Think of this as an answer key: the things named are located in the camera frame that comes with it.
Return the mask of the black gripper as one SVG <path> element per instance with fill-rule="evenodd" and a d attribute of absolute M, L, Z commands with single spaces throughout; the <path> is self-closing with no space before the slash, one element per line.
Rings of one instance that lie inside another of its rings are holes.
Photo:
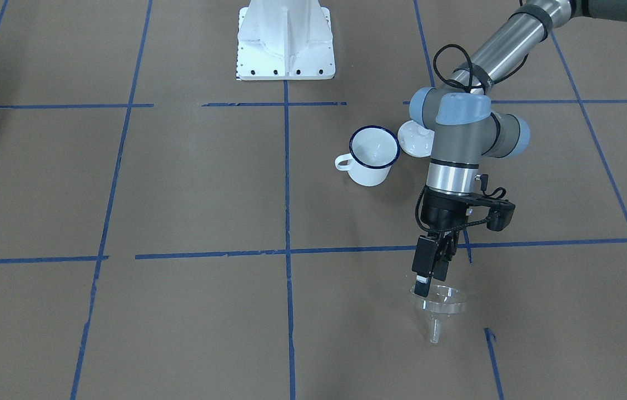
<path fill-rule="evenodd" d="M 425 234 L 417 239 L 412 271 L 416 274 L 414 294 L 427 298 L 431 279 L 446 281 L 449 263 L 456 255 L 459 231 L 468 222 L 472 195 L 455 195 L 423 188 L 420 193 L 420 223 Z"/>

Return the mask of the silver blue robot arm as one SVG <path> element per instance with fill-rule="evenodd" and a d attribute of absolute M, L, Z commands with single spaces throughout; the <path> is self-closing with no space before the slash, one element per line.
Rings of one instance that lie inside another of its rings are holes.
<path fill-rule="evenodd" d="M 575 17 L 627 22 L 627 1 L 522 1 L 504 25 L 469 55 L 438 88 L 419 89 L 410 101 L 413 122 L 435 136 L 427 180 L 415 219 L 423 230 L 415 249 L 413 292 L 426 298 L 433 281 L 445 281 L 459 245 L 459 233 L 484 224 L 502 231 L 515 205 L 506 190 L 487 193 L 488 177 L 479 174 L 483 157 L 513 157 L 530 141 L 527 122 L 494 112 L 489 92 L 516 73 L 530 51 L 556 28 Z"/>

